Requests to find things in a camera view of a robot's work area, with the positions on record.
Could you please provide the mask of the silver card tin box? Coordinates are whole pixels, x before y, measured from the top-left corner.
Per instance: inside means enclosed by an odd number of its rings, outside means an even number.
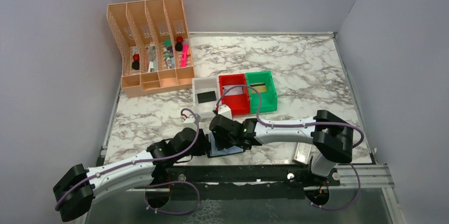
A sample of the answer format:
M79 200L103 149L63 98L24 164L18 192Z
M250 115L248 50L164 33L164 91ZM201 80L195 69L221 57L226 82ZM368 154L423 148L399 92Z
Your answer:
M299 164L307 165L311 155L311 144L297 143L293 161Z

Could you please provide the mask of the white plastic bin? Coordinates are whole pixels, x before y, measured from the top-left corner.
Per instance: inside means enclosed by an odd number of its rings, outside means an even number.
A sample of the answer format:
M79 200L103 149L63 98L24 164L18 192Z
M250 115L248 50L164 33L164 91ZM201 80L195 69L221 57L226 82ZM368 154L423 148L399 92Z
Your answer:
M218 76L192 79L193 111L201 119L215 116L213 110L220 97Z

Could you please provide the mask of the peach plastic desk organizer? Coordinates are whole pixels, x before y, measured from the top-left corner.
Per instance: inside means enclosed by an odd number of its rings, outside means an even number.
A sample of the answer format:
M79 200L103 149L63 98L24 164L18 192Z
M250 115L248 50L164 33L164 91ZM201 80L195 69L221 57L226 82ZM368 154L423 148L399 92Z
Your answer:
M109 4L107 21L122 56L121 88L127 97L179 91L192 87L195 77L192 45L183 0L143 0ZM186 67L180 67L182 52L175 51L176 37L189 45ZM173 45L175 68L167 69L164 41ZM156 46L157 70L147 72L146 47ZM140 55L140 69L132 70L132 56Z

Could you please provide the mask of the silver patterned credit card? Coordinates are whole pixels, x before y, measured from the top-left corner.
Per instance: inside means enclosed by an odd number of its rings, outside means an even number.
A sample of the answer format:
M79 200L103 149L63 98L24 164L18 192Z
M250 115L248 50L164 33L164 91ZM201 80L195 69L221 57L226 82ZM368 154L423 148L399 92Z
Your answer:
M242 87L235 87L235 85L224 85L221 87L222 92L225 93L228 89L230 89L225 96L234 96L234 95L242 95L244 94L244 90Z

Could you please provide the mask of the green plastic bin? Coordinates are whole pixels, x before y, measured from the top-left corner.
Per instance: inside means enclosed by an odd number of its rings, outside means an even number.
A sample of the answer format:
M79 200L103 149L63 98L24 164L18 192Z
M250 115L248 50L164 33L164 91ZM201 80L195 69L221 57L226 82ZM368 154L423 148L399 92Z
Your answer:
M277 110L278 97L270 71L245 73L247 85L256 89L262 99L260 113Z

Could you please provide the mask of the red plastic bin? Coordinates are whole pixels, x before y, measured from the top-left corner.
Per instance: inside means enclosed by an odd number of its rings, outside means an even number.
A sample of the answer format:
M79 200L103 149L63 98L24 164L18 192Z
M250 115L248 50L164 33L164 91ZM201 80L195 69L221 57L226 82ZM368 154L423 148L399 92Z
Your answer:
M220 95L223 94L221 87L224 85L246 85L245 74L230 74L230 75L220 75L219 80L219 90ZM232 115L245 115L250 113L250 98L248 88L242 87L244 94L234 95L234 96L224 96L221 99L221 103L229 106L232 110Z

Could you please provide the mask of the black leather card holder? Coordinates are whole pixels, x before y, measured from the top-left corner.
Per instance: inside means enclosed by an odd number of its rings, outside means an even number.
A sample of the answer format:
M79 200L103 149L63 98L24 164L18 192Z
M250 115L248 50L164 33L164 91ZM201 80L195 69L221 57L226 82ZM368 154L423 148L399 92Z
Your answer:
M207 152L208 158L223 157L223 156L235 155L235 154L240 154L240 153L245 152L244 149L239 148L237 146L232 146L230 148L224 148L222 150L219 150L217 147L217 142L216 142L212 132L209 132L208 140L209 140L210 147L211 147L210 150Z

